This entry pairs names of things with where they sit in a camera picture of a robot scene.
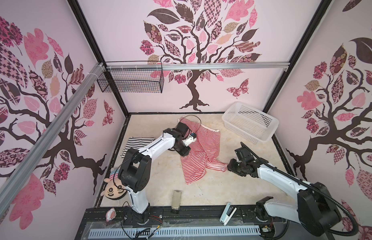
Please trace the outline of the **black white striped tank top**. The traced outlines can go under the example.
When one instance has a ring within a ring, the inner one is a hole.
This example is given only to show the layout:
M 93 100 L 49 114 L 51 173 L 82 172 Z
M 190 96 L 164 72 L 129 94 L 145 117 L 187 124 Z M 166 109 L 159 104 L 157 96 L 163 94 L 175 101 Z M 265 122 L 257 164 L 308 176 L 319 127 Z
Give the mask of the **black white striped tank top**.
M 122 159 L 124 159 L 124 157 L 125 157 L 125 155 L 126 155 L 126 153 L 129 149 L 133 148 L 133 149 L 138 150 L 140 148 L 143 148 L 143 147 L 149 145 L 154 140 L 155 140 L 155 138 L 152 138 L 152 137 L 143 137 L 143 138 L 131 137 L 131 138 L 128 139 L 128 141 L 125 145 L 125 148 L 122 151 L 120 157 Z

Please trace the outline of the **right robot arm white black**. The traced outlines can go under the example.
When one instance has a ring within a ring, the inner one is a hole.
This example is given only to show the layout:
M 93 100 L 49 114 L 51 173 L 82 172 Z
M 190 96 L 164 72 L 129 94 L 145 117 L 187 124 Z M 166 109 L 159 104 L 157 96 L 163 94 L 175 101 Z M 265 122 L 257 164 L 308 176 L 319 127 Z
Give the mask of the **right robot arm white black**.
M 311 184 L 280 171 L 268 161 L 255 155 L 245 144 L 235 150 L 228 170 L 240 177 L 251 176 L 271 183 L 290 196 L 289 204 L 267 196 L 256 202 L 255 216 L 259 221 L 273 217 L 301 224 L 314 236 L 321 236 L 341 220 L 337 206 L 330 200 L 328 189 L 321 183 Z

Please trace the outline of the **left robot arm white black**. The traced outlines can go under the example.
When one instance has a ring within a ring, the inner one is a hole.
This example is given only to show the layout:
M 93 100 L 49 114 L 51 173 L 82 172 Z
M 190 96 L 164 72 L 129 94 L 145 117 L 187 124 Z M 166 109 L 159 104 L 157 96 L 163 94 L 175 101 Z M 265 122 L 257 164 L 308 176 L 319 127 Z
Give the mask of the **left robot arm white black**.
M 167 128 L 150 144 L 139 148 L 130 148 L 119 167 L 118 178 L 126 187 L 131 198 L 133 220 L 143 225 L 150 216 L 150 204 L 147 199 L 145 187 L 147 186 L 152 162 L 167 150 L 175 150 L 181 157 L 186 157 L 197 140 L 197 134 L 179 122 L 175 128 Z

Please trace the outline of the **red white striped tank top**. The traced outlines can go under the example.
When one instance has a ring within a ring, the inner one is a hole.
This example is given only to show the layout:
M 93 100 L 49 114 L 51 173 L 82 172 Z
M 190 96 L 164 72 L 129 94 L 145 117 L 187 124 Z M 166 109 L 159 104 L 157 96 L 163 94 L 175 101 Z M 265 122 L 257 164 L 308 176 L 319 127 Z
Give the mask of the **red white striped tank top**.
M 182 118 L 197 140 L 190 145 L 190 152 L 181 157 L 182 170 L 187 185 L 202 179 L 207 170 L 225 172 L 228 165 L 218 160 L 220 154 L 221 132 L 199 123 Z

